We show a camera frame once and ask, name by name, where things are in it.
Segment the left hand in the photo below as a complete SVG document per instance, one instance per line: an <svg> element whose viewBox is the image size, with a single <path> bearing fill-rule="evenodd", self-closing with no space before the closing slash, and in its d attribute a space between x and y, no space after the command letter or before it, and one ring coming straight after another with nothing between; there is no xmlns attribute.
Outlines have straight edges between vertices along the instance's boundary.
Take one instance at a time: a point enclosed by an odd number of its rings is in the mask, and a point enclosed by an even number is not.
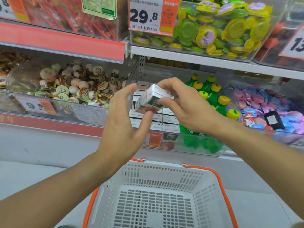
<svg viewBox="0 0 304 228"><path fill-rule="evenodd" d="M108 166L111 176L135 155L151 127L151 111L145 113L137 130L131 125L128 96L136 91L136 87L135 83L128 85L111 98L107 123L95 153L95 158Z"/></svg>

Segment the metal shelf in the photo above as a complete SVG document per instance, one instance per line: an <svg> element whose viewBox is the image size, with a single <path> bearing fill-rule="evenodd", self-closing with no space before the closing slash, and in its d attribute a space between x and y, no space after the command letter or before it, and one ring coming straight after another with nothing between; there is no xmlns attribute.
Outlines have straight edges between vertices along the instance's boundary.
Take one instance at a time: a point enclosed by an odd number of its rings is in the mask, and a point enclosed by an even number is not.
<svg viewBox="0 0 304 228"><path fill-rule="evenodd" d="M115 42L20 23L0 22L0 45L123 64L129 41Z"/></svg>
<svg viewBox="0 0 304 228"><path fill-rule="evenodd" d="M262 74L304 80L304 72L271 67L271 66L258 65L255 62L245 63L245 62L238 62L232 60L223 60L218 58L146 48L135 45L130 46L130 53L131 53L131 57L133 55L142 55L147 57L170 59L170 60L194 63L199 65L220 67L220 68L240 70L240 71L250 71L254 73L262 73Z"/></svg>

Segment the right hand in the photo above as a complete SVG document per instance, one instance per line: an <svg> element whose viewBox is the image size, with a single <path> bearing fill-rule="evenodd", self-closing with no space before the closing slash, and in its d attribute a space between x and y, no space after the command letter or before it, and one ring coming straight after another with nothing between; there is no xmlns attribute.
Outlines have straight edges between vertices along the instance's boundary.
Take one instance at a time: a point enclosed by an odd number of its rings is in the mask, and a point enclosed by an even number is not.
<svg viewBox="0 0 304 228"><path fill-rule="evenodd" d="M163 97L158 102L172 110L187 129L213 136L226 121L226 117L215 111L195 88L185 85L178 78L165 79L157 85L178 95L176 100Z"/></svg>

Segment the forearm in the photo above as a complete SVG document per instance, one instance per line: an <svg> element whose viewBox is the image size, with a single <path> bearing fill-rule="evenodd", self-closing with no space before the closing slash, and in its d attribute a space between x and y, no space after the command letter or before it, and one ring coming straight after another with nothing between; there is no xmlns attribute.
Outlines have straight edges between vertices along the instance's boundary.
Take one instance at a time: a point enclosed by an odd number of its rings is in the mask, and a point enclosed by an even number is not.
<svg viewBox="0 0 304 228"><path fill-rule="evenodd" d="M304 155L229 119L214 136L242 158L304 219Z"/></svg>
<svg viewBox="0 0 304 228"><path fill-rule="evenodd" d="M54 228L76 205L107 180L94 154L0 201L1 228Z"/></svg>

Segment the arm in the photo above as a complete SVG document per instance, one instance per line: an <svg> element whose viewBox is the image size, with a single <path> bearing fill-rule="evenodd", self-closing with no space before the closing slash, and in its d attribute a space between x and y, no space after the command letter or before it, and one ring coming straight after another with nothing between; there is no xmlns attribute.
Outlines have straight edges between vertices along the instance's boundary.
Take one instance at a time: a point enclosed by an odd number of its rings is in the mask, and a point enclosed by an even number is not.
<svg viewBox="0 0 304 228"><path fill-rule="evenodd" d="M225 143L304 219L303 154L222 116L194 88L177 78L158 85L178 94L178 102L161 98L159 103L169 107L183 126Z"/></svg>
<svg viewBox="0 0 304 228"><path fill-rule="evenodd" d="M153 118L153 113L147 112L139 129L133 130L127 97L135 91L136 84L132 84L111 99L107 124L95 153L0 201L1 228L53 228L134 156L143 144Z"/></svg>

